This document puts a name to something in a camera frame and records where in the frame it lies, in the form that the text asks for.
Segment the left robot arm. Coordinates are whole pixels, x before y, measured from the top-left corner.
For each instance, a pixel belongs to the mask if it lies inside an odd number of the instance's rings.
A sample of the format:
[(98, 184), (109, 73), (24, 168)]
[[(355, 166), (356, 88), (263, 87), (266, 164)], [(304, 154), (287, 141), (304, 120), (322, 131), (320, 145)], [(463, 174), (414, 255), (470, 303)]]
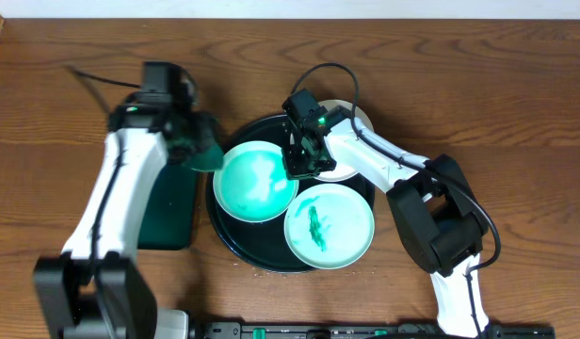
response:
[(136, 257), (162, 169), (220, 168), (218, 132), (216, 118), (206, 111), (130, 104), (112, 112), (85, 212), (61, 253), (40, 257), (33, 271), (50, 337), (194, 337), (189, 313), (158, 307)]

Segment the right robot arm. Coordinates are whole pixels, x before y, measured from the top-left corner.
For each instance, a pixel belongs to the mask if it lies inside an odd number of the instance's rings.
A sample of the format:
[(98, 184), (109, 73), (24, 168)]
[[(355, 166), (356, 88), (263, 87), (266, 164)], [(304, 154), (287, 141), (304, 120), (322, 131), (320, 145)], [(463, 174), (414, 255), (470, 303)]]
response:
[(345, 165), (386, 195), (400, 241), (431, 277), (437, 321), (451, 336), (479, 338), (490, 324), (477, 272), (485, 234), (497, 228), (477, 202), (458, 163), (404, 151), (344, 116), (289, 119), (283, 163), (291, 179)]

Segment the green sponge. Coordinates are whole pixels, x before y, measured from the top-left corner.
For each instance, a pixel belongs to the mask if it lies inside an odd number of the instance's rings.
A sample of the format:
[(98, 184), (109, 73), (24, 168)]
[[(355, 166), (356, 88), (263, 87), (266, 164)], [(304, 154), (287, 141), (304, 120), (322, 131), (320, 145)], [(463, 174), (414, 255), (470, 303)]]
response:
[(223, 167), (224, 153), (217, 143), (193, 144), (186, 149), (182, 165), (195, 171), (214, 172)]

